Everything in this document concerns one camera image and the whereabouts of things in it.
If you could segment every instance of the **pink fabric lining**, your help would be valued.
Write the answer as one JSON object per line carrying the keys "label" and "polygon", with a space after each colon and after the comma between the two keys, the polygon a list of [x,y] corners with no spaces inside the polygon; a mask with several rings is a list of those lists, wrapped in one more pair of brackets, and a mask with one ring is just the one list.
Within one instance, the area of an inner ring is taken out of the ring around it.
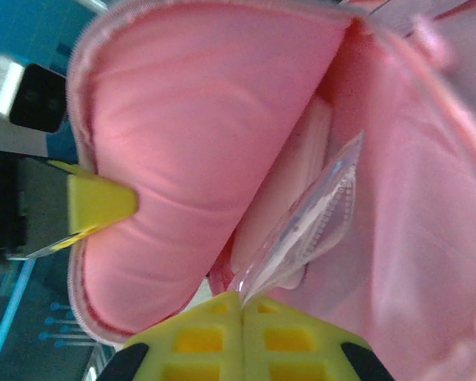
{"label": "pink fabric lining", "polygon": [[278,221],[323,170],[331,121],[330,107],[313,97],[236,228],[231,255],[235,273],[251,261]]}
{"label": "pink fabric lining", "polygon": [[476,145],[463,137],[476,142],[476,120],[435,72],[414,77],[371,43],[349,36],[321,86],[333,151],[365,130],[351,230],[297,290],[272,295],[363,335],[398,380],[471,379]]}
{"label": "pink fabric lining", "polygon": [[102,49],[89,105],[98,174],[140,197],[138,214],[86,243],[87,297],[104,323],[139,332],[188,301],[343,33],[330,21],[178,6]]}

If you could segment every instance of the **yellow plastic piece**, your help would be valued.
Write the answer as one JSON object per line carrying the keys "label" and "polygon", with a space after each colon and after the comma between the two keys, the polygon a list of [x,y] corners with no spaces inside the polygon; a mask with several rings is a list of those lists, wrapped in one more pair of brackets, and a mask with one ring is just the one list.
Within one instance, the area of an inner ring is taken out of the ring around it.
{"label": "yellow plastic piece", "polygon": [[84,176],[93,175],[97,177],[97,175],[82,169],[78,164],[67,164],[62,161],[54,161],[54,160],[49,160],[48,163],[51,164],[53,167],[63,169],[65,172],[73,173],[74,175],[84,175]]}
{"label": "yellow plastic piece", "polygon": [[227,292],[135,335],[134,381],[359,381],[341,349],[360,337],[266,297]]}
{"label": "yellow plastic piece", "polygon": [[359,381],[340,346],[368,343],[311,315],[258,297],[244,308],[247,381]]}
{"label": "yellow plastic piece", "polygon": [[84,237],[89,236],[92,234],[92,231],[86,231],[78,234],[77,236],[73,236],[71,238],[67,238],[65,241],[60,242],[59,244],[54,244],[51,247],[51,250],[53,252],[58,252],[59,250],[62,250],[63,248],[68,248],[75,244],[76,242],[82,240]]}
{"label": "yellow plastic piece", "polygon": [[67,177],[69,233],[78,240],[133,215],[136,193],[96,175]]}
{"label": "yellow plastic piece", "polygon": [[241,303],[226,293],[135,335],[150,346],[134,381],[242,381]]}

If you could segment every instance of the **pink bag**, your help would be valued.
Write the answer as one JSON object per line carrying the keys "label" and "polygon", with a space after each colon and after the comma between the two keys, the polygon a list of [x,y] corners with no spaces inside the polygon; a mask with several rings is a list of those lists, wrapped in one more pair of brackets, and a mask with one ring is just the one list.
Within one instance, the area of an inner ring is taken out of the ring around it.
{"label": "pink bag", "polygon": [[[476,0],[367,4],[129,0],[86,31],[67,83],[80,160],[140,197],[73,251],[90,335],[124,342],[208,272],[220,292],[255,271],[398,380],[476,379]],[[316,177],[326,225],[295,247],[306,270],[272,277],[279,237],[258,242]]]}

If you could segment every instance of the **clear plastic packet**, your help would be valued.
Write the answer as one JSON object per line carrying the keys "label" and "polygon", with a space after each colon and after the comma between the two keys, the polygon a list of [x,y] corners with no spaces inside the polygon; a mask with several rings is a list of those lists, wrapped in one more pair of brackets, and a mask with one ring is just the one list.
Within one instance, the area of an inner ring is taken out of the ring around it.
{"label": "clear plastic packet", "polygon": [[268,292],[345,236],[355,204],[355,173],[363,133],[331,159],[229,285],[244,303]]}

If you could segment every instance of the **black plastic part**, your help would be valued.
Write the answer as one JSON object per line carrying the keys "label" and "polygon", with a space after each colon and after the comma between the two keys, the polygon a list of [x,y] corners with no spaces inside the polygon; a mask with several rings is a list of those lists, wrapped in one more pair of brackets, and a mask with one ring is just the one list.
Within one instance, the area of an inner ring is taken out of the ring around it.
{"label": "black plastic part", "polygon": [[97,381],[133,381],[148,353],[146,344],[134,344],[121,350],[107,364]]}
{"label": "black plastic part", "polygon": [[10,122],[55,133],[66,111],[65,78],[34,63],[27,66],[10,111]]}
{"label": "black plastic part", "polygon": [[0,256],[22,243],[17,204],[17,173],[21,155],[0,151]]}
{"label": "black plastic part", "polygon": [[341,345],[361,381],[394,381],[381,360],[370,349],[354,343]]}

